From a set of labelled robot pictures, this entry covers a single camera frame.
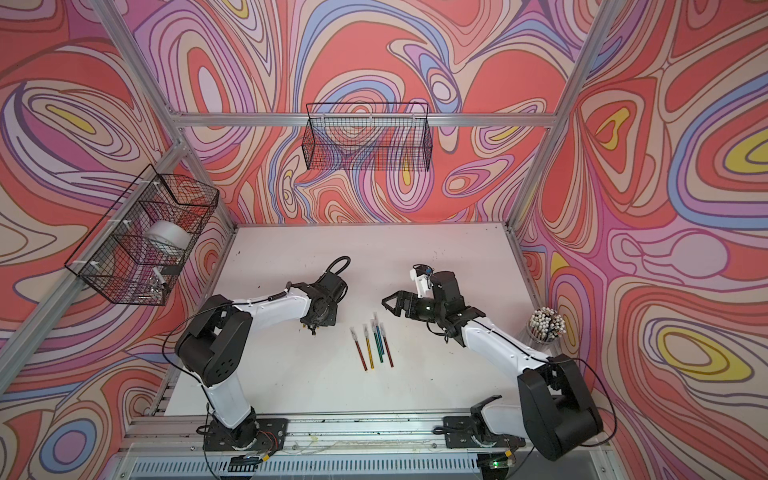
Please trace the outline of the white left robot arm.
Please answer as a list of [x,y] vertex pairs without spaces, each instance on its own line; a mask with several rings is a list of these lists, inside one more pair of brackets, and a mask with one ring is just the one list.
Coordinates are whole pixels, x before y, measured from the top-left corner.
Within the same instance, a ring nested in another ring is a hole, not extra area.
[[182,369],[198,381],[213,413],[213,427],[243,450],[259,434],[256,413],[246,399],[237,370],[249,336],[286,321],[315,333],[336,324],[339,303],[348,291],[337,273],[326,271],[312,283],[288,283],[273,295],[230,300],[209,297],[176,342]]

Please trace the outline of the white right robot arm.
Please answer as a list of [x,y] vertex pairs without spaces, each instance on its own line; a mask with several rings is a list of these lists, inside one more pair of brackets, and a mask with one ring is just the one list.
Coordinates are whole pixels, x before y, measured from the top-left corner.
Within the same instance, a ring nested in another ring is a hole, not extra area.
[[499,329],[466,303],[453,272],[417,265],[410,275],[415,291],[399,290],[383,298],[383,307],[396,317],[436,325],[445,341],[482,356],[517,384],[516,402],[492,395],[465,416],[445,417],[433,432],[447,447],[514,451],[530,442],[554,461],[603,432],[602,416],[575,359],[548,356]]

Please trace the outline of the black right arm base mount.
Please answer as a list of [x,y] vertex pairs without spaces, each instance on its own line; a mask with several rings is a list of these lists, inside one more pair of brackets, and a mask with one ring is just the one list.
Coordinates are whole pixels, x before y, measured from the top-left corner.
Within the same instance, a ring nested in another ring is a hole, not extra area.
[[448,449],[505,448],[515,452],[526,445],[526,440],[508,433],[494,433],[482,415],[484,407],[501,407],[501,399],[501,395],[493,395],[471,406],[467,415],[445,416],[431,433],[442,436]]

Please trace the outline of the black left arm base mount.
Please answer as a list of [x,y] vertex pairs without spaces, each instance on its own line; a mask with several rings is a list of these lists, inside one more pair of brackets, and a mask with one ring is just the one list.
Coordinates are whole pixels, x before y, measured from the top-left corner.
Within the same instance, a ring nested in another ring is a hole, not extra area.
[[206,424],[198,426],[196,433],[202,437],[206,451],[274,454],[284,447],[288,425],[287,418],[263,417],[251,409],[239,425],[230,429],[207,407]]

